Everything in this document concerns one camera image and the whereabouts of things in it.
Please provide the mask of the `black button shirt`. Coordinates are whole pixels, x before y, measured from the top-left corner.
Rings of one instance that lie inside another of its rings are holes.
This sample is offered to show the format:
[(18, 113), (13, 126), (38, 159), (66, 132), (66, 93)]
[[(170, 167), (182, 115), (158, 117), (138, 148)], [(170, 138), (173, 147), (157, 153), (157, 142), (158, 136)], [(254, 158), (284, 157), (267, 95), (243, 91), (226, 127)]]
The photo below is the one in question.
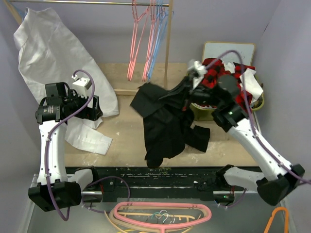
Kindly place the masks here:
[(130, 105), (143, 118), (148, 168), (160, 167), (165, 158), (174, 158), (186, 146), (207, 151), (210, 129), (192, 126), (194, 112), (189, 107), (182, 109), (189, 89), (188, 77), (171, 90), (145, 83), (133, 98)]

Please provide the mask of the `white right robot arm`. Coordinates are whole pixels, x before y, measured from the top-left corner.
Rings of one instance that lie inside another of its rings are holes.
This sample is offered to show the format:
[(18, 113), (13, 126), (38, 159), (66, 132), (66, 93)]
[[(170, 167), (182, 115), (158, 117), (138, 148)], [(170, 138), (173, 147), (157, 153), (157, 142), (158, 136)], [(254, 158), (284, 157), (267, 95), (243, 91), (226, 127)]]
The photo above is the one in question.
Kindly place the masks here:
[(255, 129), (252, 118), (236, 102), (240, 93), (236, 78), (223, 75), (213, 88), (201, 85), (199, 78), (192, 75), (186, 76), (184, 81), (185, 105), (207, 103), (215, 106), (213, 120), (244, 147), (261, 169), (253, 172), (226, 166), (222, 175), (216, 178), (221, 190), (240, 186), (256, 191), (267, 204), (275, 206), (299, 186), (304, 168), (282, 157)]

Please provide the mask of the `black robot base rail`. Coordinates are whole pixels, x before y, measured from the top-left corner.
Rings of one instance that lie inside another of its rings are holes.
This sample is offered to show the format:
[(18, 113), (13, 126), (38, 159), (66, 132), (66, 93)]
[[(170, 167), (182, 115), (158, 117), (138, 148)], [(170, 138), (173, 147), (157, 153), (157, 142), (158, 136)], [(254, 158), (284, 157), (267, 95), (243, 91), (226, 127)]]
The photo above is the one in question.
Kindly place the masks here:
[(195, 167), (96, 167), (100, 183), (85, 188), (85, 195), (100, 195), (103, 202), (122, 200), (196, 199), (232, 200), (241, 187), (223, 184), (216, 176), (217, 166)]

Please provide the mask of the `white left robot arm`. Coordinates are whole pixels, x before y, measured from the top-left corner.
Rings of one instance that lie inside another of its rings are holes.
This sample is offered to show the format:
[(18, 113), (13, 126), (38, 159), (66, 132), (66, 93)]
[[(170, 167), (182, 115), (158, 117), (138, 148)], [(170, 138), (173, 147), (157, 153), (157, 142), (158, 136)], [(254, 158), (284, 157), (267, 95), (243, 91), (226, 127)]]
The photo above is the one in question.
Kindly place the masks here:
[(100, 178), (95, 167), (79, 168), (68, 177), (65, 168), (65, 134), (68, 117), (96, 121), (102, 115), (99, 97), (89, 97), (92, 86), (88, 78), (75, 81), (72, 87), (65, 82), (45, 86), (46, 96), (35, 113), (41, 135), (41, 165), (34, 187), (28, 196), (44, 212), (79, 205), (82, 191), (95, 190)]

